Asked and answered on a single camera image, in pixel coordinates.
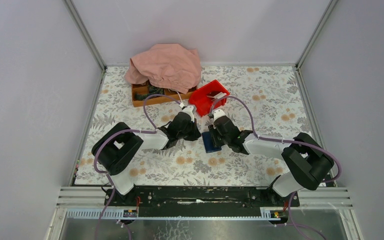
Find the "navy blue card holder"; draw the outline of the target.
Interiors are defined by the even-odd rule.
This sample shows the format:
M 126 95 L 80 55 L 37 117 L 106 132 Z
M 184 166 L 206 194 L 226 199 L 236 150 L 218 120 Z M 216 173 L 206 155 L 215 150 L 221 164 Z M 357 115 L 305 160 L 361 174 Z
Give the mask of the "navy blue card holder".
M 209 131 L 203 132 L 201 135 L 202 135 L 204 149 L 205 149 L 205 152 L 207 154 L 219 152 L 222 150 L 221 147 L 215 146 L 215 144 L 212 141 L 212 137 L 211 137 L 211 134 Z

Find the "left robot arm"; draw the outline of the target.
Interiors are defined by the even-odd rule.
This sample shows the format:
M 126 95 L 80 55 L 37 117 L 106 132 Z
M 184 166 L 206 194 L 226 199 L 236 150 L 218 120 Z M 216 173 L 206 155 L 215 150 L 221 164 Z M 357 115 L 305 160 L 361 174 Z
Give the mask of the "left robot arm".
M 117 123 L 92 147 L 95 171 L 103 166 L 104 174 L 117 191 L 116 199 L 124 206 L 135 200 L 135 184 L 126 168 L 141 150 L 167 150 L 179 140 L 196 141 L 201 137 L 193 113 L 179 112 L 167 125 L 154 131 L 131 129 L 126 123 Z

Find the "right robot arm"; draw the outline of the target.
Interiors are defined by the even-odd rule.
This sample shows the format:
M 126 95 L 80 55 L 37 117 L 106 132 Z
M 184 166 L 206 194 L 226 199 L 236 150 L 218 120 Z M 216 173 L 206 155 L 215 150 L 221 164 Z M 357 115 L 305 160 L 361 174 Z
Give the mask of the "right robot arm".
M 281 205 L 291 193 L 316 190 L 334 166 L 334 160 L 307 133 L 299 133 L 289 143 L 280 138 L 257 137 L 251 130 L 239 130 L 226 117 L 208 127 L 214 147 L 228 146 L 244 155 L 263 155 L 283 160 L 289 171 L 276 177 L 268 187 L 267 201 Z

